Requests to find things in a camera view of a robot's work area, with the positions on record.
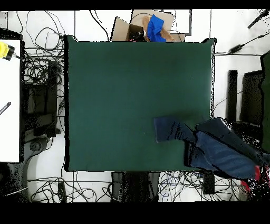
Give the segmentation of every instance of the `green table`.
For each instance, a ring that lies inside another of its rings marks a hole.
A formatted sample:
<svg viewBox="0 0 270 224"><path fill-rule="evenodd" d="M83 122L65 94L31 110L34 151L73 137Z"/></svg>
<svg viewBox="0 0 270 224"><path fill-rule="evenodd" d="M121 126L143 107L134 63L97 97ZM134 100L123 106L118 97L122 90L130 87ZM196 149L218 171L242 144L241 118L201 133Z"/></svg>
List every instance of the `green table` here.
<svg viewBox="0 0 270 224"><path fill-rule="evenodd" d="M190 170L184 143L156 143L153 119L194 127L210 118L205 43L76 42L65 36L67 171Z"/></svg>

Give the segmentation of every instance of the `yellow object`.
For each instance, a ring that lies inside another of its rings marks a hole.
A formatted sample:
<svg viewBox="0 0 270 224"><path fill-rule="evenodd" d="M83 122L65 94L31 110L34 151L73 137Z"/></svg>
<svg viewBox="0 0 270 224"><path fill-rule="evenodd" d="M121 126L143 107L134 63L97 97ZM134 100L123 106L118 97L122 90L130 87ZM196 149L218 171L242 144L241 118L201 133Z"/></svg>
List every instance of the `yellow object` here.
<svg viewBox="0 0 270 224"><path fill-rule="evenodd" d="M5 58L9 51L9 47L6 43L0 42L0 58Z"/></svg>

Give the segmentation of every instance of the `denim fabric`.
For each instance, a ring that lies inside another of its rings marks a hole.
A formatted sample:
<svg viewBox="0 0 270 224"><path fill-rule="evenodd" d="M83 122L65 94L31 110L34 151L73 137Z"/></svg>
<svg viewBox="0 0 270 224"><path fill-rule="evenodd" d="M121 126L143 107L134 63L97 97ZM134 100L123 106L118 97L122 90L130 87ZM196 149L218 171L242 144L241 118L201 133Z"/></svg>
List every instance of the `denim fabric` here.
<svg viewBox="0 0 270 224"><path fill-rule="evenodd" d="M191 166L221 171L237 179L254 179L256 164L244 155L215 140L204 132L197 133L196 147L191 155Z"/></svg>
<svg viewBox="0 0 270 224"><path fill-rule="evenodd" d="M158 117L154 119L156 141L184 140L195 143L193 131L184 123L173 117Z"/></svg>
<svg viewBox="0 0 270 224"><path fill-rule="evenodd" d="M219 140L235 151L249 157L259 166L267 163L265 158L261 156L257 150L243 142L241 138L230 131L220 118L210 119L198 124L195 129L214 137L216 140Z"/></svg>

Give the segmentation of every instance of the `white desk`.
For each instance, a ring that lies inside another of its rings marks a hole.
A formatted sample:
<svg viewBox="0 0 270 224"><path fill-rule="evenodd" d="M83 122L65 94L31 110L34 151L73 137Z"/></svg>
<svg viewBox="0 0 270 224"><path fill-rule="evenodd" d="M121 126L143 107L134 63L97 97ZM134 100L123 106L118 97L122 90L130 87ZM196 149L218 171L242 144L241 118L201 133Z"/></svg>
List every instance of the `white desk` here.
<svg viewBox="0 0 270 224"><path fill-rule="evenodd" d="M20 56L19 40L0 40L15 47ZM0 162L19 162L20 146L20 60L0 59L0 110L11 105L0 115Z"/></svg>

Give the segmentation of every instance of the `cardboard box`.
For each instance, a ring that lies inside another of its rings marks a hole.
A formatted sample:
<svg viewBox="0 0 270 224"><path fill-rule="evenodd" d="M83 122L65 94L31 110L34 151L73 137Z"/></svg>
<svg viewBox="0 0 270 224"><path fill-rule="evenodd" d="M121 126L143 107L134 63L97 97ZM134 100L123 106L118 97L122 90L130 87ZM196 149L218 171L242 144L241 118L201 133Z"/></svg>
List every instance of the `cardboard box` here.
<svg viewBox="0 0 270 224"><path fill-rule="evenodd" d="M158 12L155 10L133 10L131 14L130 24L142 26L142 18L148 14L151 16L154 14L156 17L164 20L163 27L166 31L170 33L172 24L175 20L175 16L170 13Z"/></svg>
<svg viewBox="0 0 270 224"><path fill-rule="evenodd" d="M129 41L129 34L131 32L142 32L143 31L143 18L147 14L155 14L155 16L164 20L163 28L170 33L173 21L175 17L172 14L158 12L155 10L133 10L131 15L131 22L130 24L126 21L122 20L119 17L115 17L114 25L111 34L111 41ZM172 42L183 42L185 41L185 34L171 34L173 37Z"/></svg>
<svg viewBox="0 0 270 224"><path fill-rule="evenodd" d="M133 32L143 33L142 26L129 24L121 18L115 17L111 41L129 41L129 35Z"/></svg>

